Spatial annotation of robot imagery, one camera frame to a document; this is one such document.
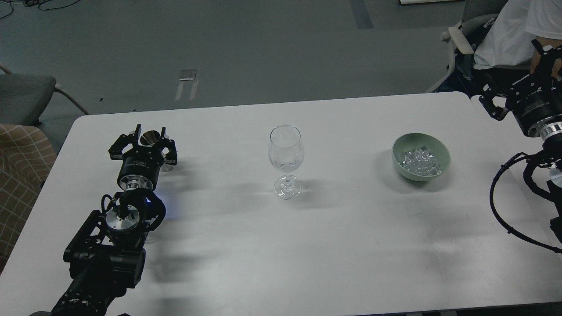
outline cable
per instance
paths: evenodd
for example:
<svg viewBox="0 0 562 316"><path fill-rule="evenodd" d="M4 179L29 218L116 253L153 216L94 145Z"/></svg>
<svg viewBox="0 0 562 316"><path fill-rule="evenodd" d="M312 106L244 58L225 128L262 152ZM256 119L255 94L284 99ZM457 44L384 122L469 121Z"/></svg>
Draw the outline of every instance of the cable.
<svg viewBox="0 0 562 316"><path fill-rule="evenodd" d="M105 194L102 196L102 212L105 214L106 213L106 205L105 205L105 199L109 198L110 200L112 199L111 195L109 194Z"/></svg>
<svg viewBox="0 0 562 316"><path fill-rule="evenodd" d="M2 1L2 2L3 2L3 3L7 3L7 4L9 4L9 5L10 5L10 9L11 9L11 11L10 11L10 13L8 13L8 14L6 14L6 15L4 15L4 16L2 16L2 17L0 17L0 20L4 19L4 18L5 18L5 17L7 17L7 16L10 16L10 15L12 15L12 13L13 13L13 5L12 5L12 1L9 1L9 2L7 2L7 1Z"/></svg>
<svg viewBox="0 0 562 316"><path fill-rule="evenodd" d="M58 9L68 8L68 7L72 6L73 4L77 4L78 2L80 2L80 0L76 0L76 1L74 1L73 3L68 4L68 5L66 5L66 6L57 7L57 8L49 8L49 9L41 9L41 6L42 6L42 5L44 5L45 3L50 2L50 1L52 1L52 0L45 0L44 2L40 3L40 4L39 4L39 7L38 7L39 10L41 10L41 11L58 10Z"/></svg>
<svg viewBox="0 0 562 316"><path fill-rule="evenodd" d="M552 194L549 191L540 188L533 180L534 170L537 167L540 167L541 164L543 164L548 159L549 157L546 154L545 150L541 150L535 155L530 156L529 160L527 161L527 166L525 167L525 171L523 171L523 180L525 181L525 184L529 187L529 189L533 191L534 194L554 203L554 198L552 198Z"/></svg>
<svg viewBox="0 0 562 316"><path fill-rule="evenodd" d="M526 242L532 243L533 245L541 246L541 247L546 248L548 250L552 250L557 254L562 254L562 249L547 245L547 244L539 242L539 241L536 241L536 240L530 238L529 236L521 233L517 229L509 226L509 224L507 224L507 222L505 222L504 219L499 215L499 213L496 210L496 206L494 205L493 194L494 194L494 190L496 188L496 184L500 180L501 175L504 172L506 172L511 166L515 165L516 163L518 163L522 160L526 160L526 159L532 160L535 157L537 157L537 156L536 155L529 156L529 155L525 154L524 152L520 152L520 153L516 154L515 156L511 157L505 164L501 165L501 168L497 172L496 176L494 177L494 179L492 181L492 185L490 187L490 207L492 208L492 213L496 217L497 221L500 222L500 224L505 229L507 229L508 234L513 234L513 236L518 237L522 240L525 240Z"/></svg>

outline glass base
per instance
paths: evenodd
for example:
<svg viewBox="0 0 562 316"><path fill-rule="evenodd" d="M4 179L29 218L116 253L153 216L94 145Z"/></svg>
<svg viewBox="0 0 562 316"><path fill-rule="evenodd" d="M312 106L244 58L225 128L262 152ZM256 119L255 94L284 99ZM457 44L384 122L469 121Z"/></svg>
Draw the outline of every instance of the glass base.
<svg viewBox="0 0 562 316"><path fill-rule="evenodd" d="M301 193L301 182L294 175L283 175L275 181L275 194L284 199L290 200Z"/></svg>

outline white shirt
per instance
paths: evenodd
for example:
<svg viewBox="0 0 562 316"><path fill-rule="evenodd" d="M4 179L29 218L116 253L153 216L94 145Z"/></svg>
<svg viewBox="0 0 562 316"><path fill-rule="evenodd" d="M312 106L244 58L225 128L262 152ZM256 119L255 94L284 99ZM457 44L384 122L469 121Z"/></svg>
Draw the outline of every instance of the white shirt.
<svg viewBox="0 0 562 316"><path fill-rule="evenodd" d="M529 69L536 36L562 39L562 0L509 0L474 53L474 68Z"/></svg>

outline floor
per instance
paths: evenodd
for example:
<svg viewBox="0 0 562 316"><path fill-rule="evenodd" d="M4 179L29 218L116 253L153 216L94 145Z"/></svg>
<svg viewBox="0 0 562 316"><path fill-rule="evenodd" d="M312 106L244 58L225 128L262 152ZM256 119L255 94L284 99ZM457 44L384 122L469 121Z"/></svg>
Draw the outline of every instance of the floor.
<svg viewBox="0 0 562 316"><path fill-rule="evenodd" d="M14 5L0 21L0 62L55 76L92 114L423 93L445 73L439 35L460 20L463 5L96 0L46 12ZM0 3L0 16L9 9ZM188 69L197 70L195 98L186 82L176 100ZM80 115L56 94L41 116L57 152ZM562 307L458 315L505 313L553 315Z"/></svg>

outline black cable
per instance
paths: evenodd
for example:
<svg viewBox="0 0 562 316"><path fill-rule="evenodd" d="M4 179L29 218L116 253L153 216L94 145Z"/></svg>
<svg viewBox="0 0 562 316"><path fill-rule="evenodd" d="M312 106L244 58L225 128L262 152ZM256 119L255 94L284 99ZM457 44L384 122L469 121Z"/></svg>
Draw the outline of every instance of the black cable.
<svg viewBox="0 0 562 316"><path fill-rule="evenodd" d="M504 219L499 215L499 213L497 212L496 207L494 205L493 193L494 193L494 189L496 188L497 182L500 180L501 175L504 172L506 172L511 166L515 165L516 163L518 163L522 160L529 159L529 158L532 159L532 157L533 156L529 156L529 155L525 154L524 152L520 152L520 153L516 154L515 156L513 156L512 158L510 158L504 165L501 165L501 168L497 172L496 176L494 177L494 179L492 181L492 186L490 187L490 207L492 208L492 213L496 217L497 221L500 222L500 224L505 229L507 229L508 234L513 234L513 236L518 237L522 240L525 240L526 242L532 243L533 245L541 246L541 247L546 248L548 250L552 250L557 254L562 254L562 249L544 244L544 243L539 242L539 241L536 241L536 240L530 238L529 236L521 233L517 229L509 226L509 224L507 224L507 222L505 222Z"/></svg>
<svg viewBox="0 0 562 316"><path fill-rule="evenodd" d="M154 231L162 223L164 217L166 216L166 206L152 190L146 188L139 188L137 190L142 190L142 192L144 192L143 195L148 198L152 204L152 211L156 212L156 219L148 227L149 231Z"/></svg>
<svg viewBox="0 0 562 316"><path fill-rule="evenodd" d="M10 5L10 9L11 9L12 11L10 11L10 13L8 13L8 14L6 14L6 15L4 15L4 16L2 16L2 17L0 17L0 20L4 19L4 18L5 18L5 17L7 17L7 16L10 16L10 15L12 15L12 13L13 13L13 5L12 5L12 0L6 0L6 1L2 1L2 2L3 2L3 3L7 3L7 4L9 4L9 5Z"/></svg>
<svg viewBox="0 0 562 316"><path fill-rule="evenodd" d="M525 184L529 187L529 189L533 191L534 194L554 203L552 194L549 191L540 188L533 180L534 170L538 166L540 166L541 163L544 163L547 159L548 159L548 155L544 150L541 150L535 155L530 156L529 160L527 161L527 166L525 167L525 171L523 171L523 180L525 181Z"/></svg>
<svg viewBox="0 0 562 316"><path fill-rule="evenodd" d="M106 206L105 206L105 199L106 198L109 198L110 200L112 199L111 195L109 195L109 194L104 194L102 196L102 212L103 212L103 214L106 213Z"/></svg>
<svg viewBox="0 0 562 316"><path fill-rule="evenodd" d="M50 1L52 1L52 0L45 0L44 2L40 3L40 4L39 4L39 7L38 7L39 10L41 10L41 11L58 10L58 9L68 8L68 7L72 6L72 5L77 4L78 2L80 2L80 0L76 0L76 1L74 1L73 3L68 4L68 5L66 5L66 6L57 7L57 8L49 8L49 9L41 9L41 6L42 6L42 5L44 5L45 3L50 2Z"/></svg>

